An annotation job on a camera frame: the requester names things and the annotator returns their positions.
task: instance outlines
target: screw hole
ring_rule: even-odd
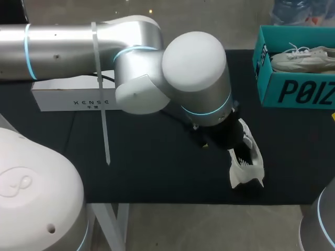
[[[56,232],[56,228],[54,227],[53,224],[48,224],[47,225],[47,230],[50,234],[54,234]]]

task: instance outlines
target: black table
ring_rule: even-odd
[[[178,122],[107,111],[111,165],[98,111],[40,112],[31,84],[0,84],[0,113],[26,137],[64,154],[88,203],[310,204],[335,176],[330,110],[262,108],[252,50],[227,51],[234,99],[261,150],[265,188],[232,190],[230,156],[199,148]],[[180,107],[167,109],[187,121]]]

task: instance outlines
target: silver robot arm segment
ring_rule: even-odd
[[[134,16],[97,25],[102,70],[114,69],[114,57],[125,48],[163,49],[159,26]],[[96,72],[93,34],[82,26],[0,26],[0,79],[67,78]]]
[[[232,111],[226,54],[203,32],[176,38],[166,50],[159,26],[131,16],[97,25],[102,70],[115,70],[121,109],[146,114],[171,100],[194,124],[215,126]],[[0,80],[68,78],[96,72],[86,26],[0,26]]]

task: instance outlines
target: white box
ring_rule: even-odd
[[[103,75],[114,78],[114,71]],[[120,110],[115,100],[115,83],[104,79],[106,110]],[[41,111],[101,110],[99,83],[95,76],[78,76],[35,82],[31,89]]]

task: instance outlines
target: shoe lace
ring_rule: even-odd
[[[289,59],[297,59],[297,58],[301,58],[303,56],[310,56],[311,55],[310,52],[309,52],[309,48],[308,47],[300,47],[300,48],[298,48],[297,46],[295,46],[292,43],[289,43],[289,44],[294,47],[292,49],[288,49],[287,51],[284,51],[284,53],[287,53],[287,57]]]

